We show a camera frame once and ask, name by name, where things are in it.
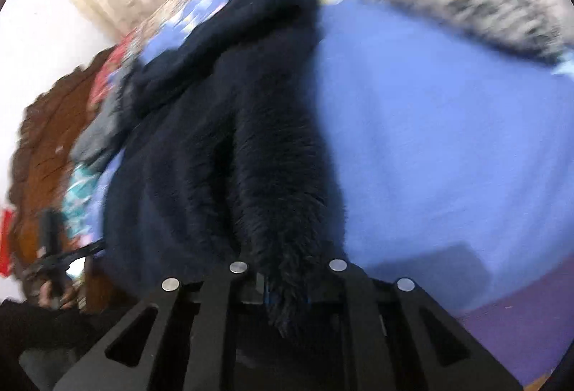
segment bed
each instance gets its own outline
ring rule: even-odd
[[[574,338],[569,75],[384,3],[322,1],[309,83],[336,176],[333,237],[369,275],[417,280],[523,385],[549,374]],[[140,60],[226,2],[171,6]],[[120,163],[90,202],[96,239]]]

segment navy fuzzy sweater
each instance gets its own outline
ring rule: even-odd
[[[302,72],[316,0],[230,0],[131,75],[134,127],[104,211],[105,267],[141,296],[248,251],[285,328],[322,263],[325,163]]]

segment purple fabric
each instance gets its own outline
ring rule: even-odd
[[[574,256],[539,281],[461,318],[524,386],[549,374],[574,339]]]

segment blue fabric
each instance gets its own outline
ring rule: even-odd
[[[61,205],[68,239],[83,237],[90,232],[86,222],[87,206],[96,189],[99,176],[99,173],[92,173],[83,164],[76,165],[70,176]]]
[[[193,0],[180,19],[225,2]],[[142,59],[179,46],[188,24],[166,25]],[[352,262],[411,276],[459,313],[573,252],[567,77],[381,2],[326,5],[321,29],[317,114]]]
[[[85,224],[88,227],[89,234],[91,234],[91,240],[89,242],[98,241],[103,236],[102,224],[105,196],[107,195],[108,188],[110,187],[111,179],[118,170],[122,159],[123,149],[120,150],[108,163],[107,168],[99,177],[96,189],[94,190],[91,200],[86,208]]]

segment metal screw head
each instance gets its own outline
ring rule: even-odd
[[[167,278],[161,283],[161,288],[166,292],[175,291],[179,287],[179,281],[176,278]]]
[[[333,271],[345,271],[347,269],[347,262],[345,260],[335,258],[329,262],[329,268]]]
[[[397,281],[397,287],[404,292],[414,291],[414,288],[417,285],[414,283],[412,279],[409,278],[401,278]]]
[[[234,261],[232,264],[229,265],[229,270],[232,273],[239,274],[245,273],[248,269],[248,264],[243,261]]]

